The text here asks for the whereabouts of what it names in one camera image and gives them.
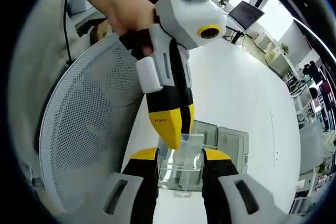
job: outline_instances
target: clear plastic container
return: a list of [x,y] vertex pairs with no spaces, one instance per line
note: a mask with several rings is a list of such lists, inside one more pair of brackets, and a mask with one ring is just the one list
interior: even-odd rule
[[179,150],[159,142],[159,187],[182,191],[202,190],[203,148],[216,148],[204,144],[203,134],[182,134]]

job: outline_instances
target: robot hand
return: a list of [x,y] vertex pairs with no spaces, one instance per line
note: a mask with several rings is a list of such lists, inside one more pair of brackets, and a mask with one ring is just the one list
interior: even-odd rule
[[[156,14],[152,27],[120,40],[139,60],[152,125],[170,148],[178,149],[181,133],[190,133],[194,121],[188,51],[221,38],[225,16],[210,0],[159,0]],[[143,46],[153,47],[153,55],[144,57]]]

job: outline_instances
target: white table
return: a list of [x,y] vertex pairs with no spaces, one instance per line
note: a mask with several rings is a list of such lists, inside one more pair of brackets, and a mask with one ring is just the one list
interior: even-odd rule
[[301,187],[298,187],[297,192],[308,191],[307,196],[311,196],[312,191],[314,189],[315,179],[317,177],[318,169],[319,168],[316,167],[316,168],[312,169],[311,171],[300,175],[299,179],[303,183],[302,183]]
[[[288,212],[299,178],[300,134],[294,104],[286,85],[257,59],[224,40],[192,50],[189,62],[195,119],[247,132],[247,173],[270,190],[276,205]],[[158,139],[149,121],[144,99],[133,125],[123,168],[133,153],[156,147]],[[200,192],[192,194],[193,200],[184,204],[180,212],[198,220],[194,223],[206,223],[202,196]],[[154,223],[165,208],[174,214],[165,215],[164,221],[162,218],[161,221],[179,220],[174,205],[163,203],[171,202],[171,197],[160,189],[160,204],[155,209]]]
[[271,44],[269,51],[272,51],[276,47],[276,44],[266,33],[259,33],[259,35],[254,40],[254,44],[263,52],[265,52],[265,50],[269,47],[269,44]]

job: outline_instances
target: white robot body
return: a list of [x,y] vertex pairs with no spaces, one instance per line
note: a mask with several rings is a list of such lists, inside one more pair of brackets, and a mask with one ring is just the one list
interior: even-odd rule
[[221,38],[226,18],[211,0],[159,0],[156,14],[164,31],[191,50]]

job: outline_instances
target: white office chair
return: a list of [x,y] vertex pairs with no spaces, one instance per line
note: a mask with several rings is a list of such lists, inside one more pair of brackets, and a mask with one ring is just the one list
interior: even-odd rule
[[39,159],[58,211],[75,211],[89,191],[121,171],[143,98],[135,62],[112,34],[80,56],[55,87],[41,124]]

